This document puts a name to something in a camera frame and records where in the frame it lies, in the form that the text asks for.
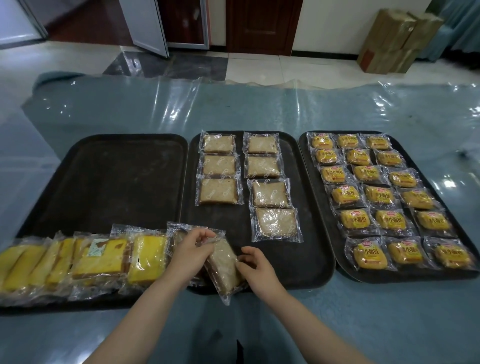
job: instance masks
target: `cardboard box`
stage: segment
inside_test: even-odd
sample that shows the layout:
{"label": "cardboard box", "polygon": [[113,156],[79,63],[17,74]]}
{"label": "cardboard box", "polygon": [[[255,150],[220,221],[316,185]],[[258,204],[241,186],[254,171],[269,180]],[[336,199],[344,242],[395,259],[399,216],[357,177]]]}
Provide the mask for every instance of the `cardboard box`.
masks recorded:
{"label": "cardboard box", "polygon": [[403,49],[392,65],[390,72],[406,73],[420,54],[420,49]]}
{"label": "cardboard box", "polygon": [[426,12],[408,12],[408,15],[417,21],[417,25],[415,25],[403,48],[424,49],[442,26],[444,20]]}
{"label": "cardboard box", "polygon": [[360,52],[357,63],[365,73],[387,74],[399,57],[399,50],[377,49],[366,45]]}
{"label": "cardboard box", "polygon": [[402,49],[416,23],[402,10],[380,9],[364,45],[388,51]]}

